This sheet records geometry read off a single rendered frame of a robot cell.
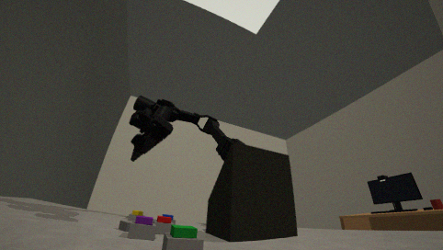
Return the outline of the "yellow button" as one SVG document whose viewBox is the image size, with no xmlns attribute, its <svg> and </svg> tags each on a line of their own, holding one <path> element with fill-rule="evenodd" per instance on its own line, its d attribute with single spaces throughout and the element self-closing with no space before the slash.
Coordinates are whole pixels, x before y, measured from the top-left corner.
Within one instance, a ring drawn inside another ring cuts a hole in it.
<svg viewBox="0 0 443 250">
<path fill-rule="evenodd" d="M 130 221 L 136 221 L 135 219 L 136 219 L 137 216 L 143 216 L 143 212 L 140 211 L 140 210 L 133 210 L 132 213 L 130 213 L 130 215 L 129 215 L 128 221 L 129 222 Z"/>
</svg>

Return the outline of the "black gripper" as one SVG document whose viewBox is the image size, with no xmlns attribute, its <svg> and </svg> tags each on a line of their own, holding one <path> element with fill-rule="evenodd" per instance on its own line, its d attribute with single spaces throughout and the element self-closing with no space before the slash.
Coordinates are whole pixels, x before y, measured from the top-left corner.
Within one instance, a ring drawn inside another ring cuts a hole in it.
<svg viewBox="0 0 443 250">
<path fill-rule="evenodd" d="M 133 162 L 138 157 L 142 156 L 143 153 L 147 153 L 148 151 L 152 150 L 153 147 L 161 140 L 167 138 L 167 136 L 171 134 L 173 130 L 172 124 L 170 124 L 167 119 L 160 114 L 153 114 L 152 120 L 149 124 L 149 126 L 145 126 L 142 130 L 144 134 L 138 133 L 131 140 L 131 143 L 134 144 L 134 149 L 131 156 L 131 161 Z"/>
</svg>

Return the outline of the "green button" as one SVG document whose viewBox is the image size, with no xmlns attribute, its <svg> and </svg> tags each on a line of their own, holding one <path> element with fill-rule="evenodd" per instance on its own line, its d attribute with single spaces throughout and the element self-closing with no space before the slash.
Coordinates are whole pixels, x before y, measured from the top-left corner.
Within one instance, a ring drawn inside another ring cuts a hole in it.
<svg viewBox="0 0 443 250">
<path fill-rule="evenodd" d="M 193 226 L 171 225 L 171 232 L 164 233 L 162 250 L 203 250 L 202 238 Z"/>
</svg>

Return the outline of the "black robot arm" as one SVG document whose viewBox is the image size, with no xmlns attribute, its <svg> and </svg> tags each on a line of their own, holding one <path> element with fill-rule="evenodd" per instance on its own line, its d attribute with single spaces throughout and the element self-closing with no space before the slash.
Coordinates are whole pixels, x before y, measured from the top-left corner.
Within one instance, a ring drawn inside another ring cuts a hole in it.
<svg viewBox="0 0 443 250">
<path fill-rule="evenodd" d="M 210 134 L 216 141 L 216 143 L 218 143 L 216 152 L 219 154 L 223 162 L 225 161 L 232 142 L 244 144 L 238 139 L 231 139 L 227 137 L 219 129 L 220 123 L 215 118 L 209 115 L 200 115 L 197 113 L 190 113 L 185 110 L 181 110 L 174 106 L 173 103 L 171 103 L 170 101 L 164 99 L 158 99 L 155 103 L 151 99 L 138 96 L 133 109 L 135 109 L 136 112 L 131 115 L 130 125 L 138 128 L 140 130 L 140 133 L 144 133 L 142 130 L 150 123 L 153 114 L 160 114 L 164 116 L 168 122 L 182 120 L 197 125 L 200 131 Z M 208 118 L 203 129 L 198 125 L 200 118 Z"/>
</svg>

